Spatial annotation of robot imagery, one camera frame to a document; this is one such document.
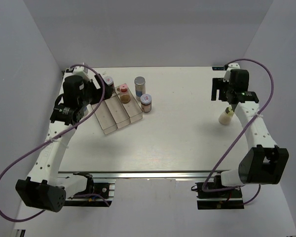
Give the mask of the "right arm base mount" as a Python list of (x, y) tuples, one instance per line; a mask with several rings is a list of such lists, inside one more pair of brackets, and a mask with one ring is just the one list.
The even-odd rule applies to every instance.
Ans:
[(241, 189), (204, 192), (202, 190), (205, 177), (196, 177), (191, 191), (196, 194), (198, 210), (236, 210), (244, 209), (244, 201)]

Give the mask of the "yellow cap white bottle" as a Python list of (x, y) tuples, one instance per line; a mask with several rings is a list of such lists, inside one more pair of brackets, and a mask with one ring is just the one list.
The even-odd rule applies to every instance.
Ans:
[(219, 123), (222, 125), (229, 125), (234, 116), (234, 110), (232, 107), (227, 107), (219, 116)]

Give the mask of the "pink cap spice bottle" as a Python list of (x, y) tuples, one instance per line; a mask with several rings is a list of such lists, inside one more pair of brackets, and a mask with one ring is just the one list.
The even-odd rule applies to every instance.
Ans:
[(127, 84), (122, 84), (119, 86), (119, 97), (122, 103), (129, 103), (131, 100), (129, 88)]

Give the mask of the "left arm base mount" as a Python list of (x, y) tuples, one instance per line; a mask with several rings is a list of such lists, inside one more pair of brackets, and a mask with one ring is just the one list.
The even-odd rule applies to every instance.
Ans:
[(115, 189), (115, 183), (95, 179), (86, 172), (59, 179), (58, 186), (66, 191), (64, 206), (72, 207), (110, 207)]

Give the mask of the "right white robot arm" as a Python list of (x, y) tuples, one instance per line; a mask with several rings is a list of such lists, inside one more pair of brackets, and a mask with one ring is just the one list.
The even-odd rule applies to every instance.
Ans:
[(214, 78), (212, 100), (226, 101), (238, 117), (248, 144), (248, 153), (238, 167), (223, 171), (221, 179), (213, 184), (213, 192), (226, 196), (231, 187), (245, 184), (276, 185), (280, 182), (289, 153), (280, 148), (271, 137), (259, 114), (259, 99), (249, 91), (249, 72), (227, 69), (223, 78)]

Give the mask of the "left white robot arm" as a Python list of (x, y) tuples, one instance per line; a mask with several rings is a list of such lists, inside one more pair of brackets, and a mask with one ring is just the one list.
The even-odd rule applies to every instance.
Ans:
[(15, 189), (26, 206), (59, 212), (68, 197), (94, 193), (92, 176), (76, 172), (65, 181), (58, 181), (61, 161), (69, 141), (85, 118), (88, 105), (99, 106), (112, 96), (113, 89), (100, 74), (93, 79), (71, 75), (63, 80), (62, 90), (54, 103), (45, 145), (27, 178), (19, 179)]

